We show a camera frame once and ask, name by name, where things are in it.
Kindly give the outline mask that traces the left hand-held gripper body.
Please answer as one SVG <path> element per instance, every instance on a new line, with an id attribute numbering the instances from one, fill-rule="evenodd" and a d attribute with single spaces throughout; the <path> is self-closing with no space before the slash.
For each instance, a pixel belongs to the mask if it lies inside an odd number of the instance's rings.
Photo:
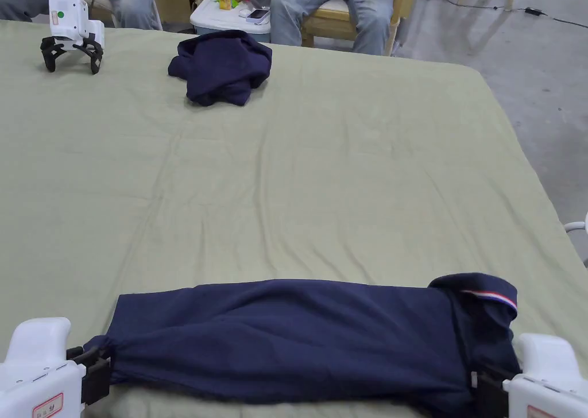
<path id="1" fill-rule="evenodd" d="M 1 417 L 81 417 L 83 365 L 66 359 L 67 318 L 29 319 L 1 363 Z"/>

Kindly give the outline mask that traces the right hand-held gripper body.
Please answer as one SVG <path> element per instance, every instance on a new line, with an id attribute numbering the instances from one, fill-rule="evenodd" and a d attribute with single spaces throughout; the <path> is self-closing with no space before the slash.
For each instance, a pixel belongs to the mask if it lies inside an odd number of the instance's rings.
<path id="1" fill-rule="evenodd" d="M 587 379 L 563 338 L 521 334 L 522 373 L 477 389 L 477 417 L 587 417 Z"/>

